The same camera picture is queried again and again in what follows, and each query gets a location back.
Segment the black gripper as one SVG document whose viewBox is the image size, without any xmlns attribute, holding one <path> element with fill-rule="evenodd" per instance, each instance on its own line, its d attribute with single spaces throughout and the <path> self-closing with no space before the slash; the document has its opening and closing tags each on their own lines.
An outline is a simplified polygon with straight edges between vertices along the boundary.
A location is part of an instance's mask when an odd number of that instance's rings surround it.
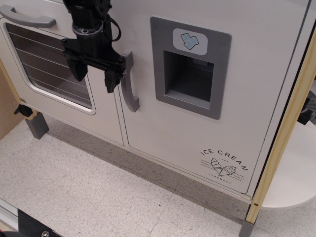
<svg viewBox="0 0 316 237">
<path fill-rule="evenodd" d="M 61 40 L 64 56 L 75 79 L 82 81 L 88 66 L 103 70 L 108 93 L 113 93 L 121 77 L 126 75 L 125 59 L 112 47 L 112 43 L 120 39 L 121 29 L 118 28 L 118 36 L 113 39 L 112 25 L 118 27 L 116 21 L 101 21 L 95 29 L 72 25 L 77 38 Z"/>
</svg>

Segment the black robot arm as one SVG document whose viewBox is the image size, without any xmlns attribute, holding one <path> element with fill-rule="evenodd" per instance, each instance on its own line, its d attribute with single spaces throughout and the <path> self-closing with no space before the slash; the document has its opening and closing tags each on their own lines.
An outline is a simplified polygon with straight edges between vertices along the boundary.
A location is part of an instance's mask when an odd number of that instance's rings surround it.
<svg viewBox="0 0 316 237">
<path fill-rule="evenodd" d="M 104 71 L 105 86 L 112 93 L 126 75 L 125 59 L 112 47 L 117 38 L 112 36 L 112 24 L 117 22 L 108 14 L 109 0 L 65 0 L 64 5 L 72 16 L 72 30 L 76 39 L 62 39 L 64 56 L 75 79 L 82 81 L 88 66 Z"/>
</svg>

